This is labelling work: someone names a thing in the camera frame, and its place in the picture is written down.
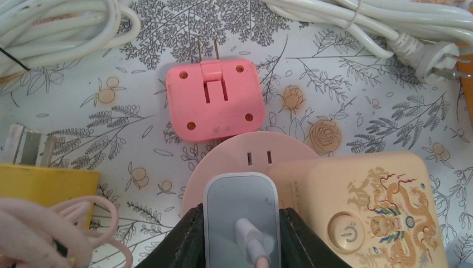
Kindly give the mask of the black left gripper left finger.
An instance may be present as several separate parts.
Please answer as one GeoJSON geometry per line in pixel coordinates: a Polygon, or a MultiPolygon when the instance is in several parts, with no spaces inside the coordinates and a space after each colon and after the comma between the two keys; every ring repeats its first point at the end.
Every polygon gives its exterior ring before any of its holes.
{"type": "Polygon", "coordinates": [[[137,268],[205,267],[204,209],[189,209],[137,268]]]}

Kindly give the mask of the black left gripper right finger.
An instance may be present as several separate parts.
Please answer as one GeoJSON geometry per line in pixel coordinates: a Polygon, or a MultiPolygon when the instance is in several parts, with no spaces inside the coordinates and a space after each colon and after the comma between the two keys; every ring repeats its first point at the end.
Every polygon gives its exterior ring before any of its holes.
{"type": "Polygon", "coordinates": [[[282,267],[350,268],[293,208],[280,209],[279,220],[282,267]]]}

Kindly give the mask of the white small charger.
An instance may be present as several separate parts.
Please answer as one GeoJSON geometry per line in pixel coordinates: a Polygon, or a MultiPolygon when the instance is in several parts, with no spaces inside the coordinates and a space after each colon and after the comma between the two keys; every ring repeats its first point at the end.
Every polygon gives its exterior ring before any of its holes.
{"type": "Polygon", "coordinates": [[[262,173],[214,177],[204,191],[206,267],[281,267],[278,194],[262,173]]]}

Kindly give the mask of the beige cube socket adapter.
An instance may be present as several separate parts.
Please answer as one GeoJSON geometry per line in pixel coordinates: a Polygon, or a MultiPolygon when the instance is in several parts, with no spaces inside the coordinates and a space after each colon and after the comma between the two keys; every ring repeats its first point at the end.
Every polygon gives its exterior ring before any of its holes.
{"type": "Polygon", "coordinates": [[[408,151],[274,165],[279,205],[352,267],[447,267],[429,173],[408,151]]]}

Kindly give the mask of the pink plug adapter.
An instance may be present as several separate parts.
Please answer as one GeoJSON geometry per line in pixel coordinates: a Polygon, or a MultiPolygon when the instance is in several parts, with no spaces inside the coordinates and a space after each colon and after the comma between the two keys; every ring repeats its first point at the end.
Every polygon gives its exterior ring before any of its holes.
{"type": "Polygon", "coordinates": [[[245,58],[173,66],[165,86],[172,128],[187,142],[252,132],[266,116],[259,73],[245,58]]]}

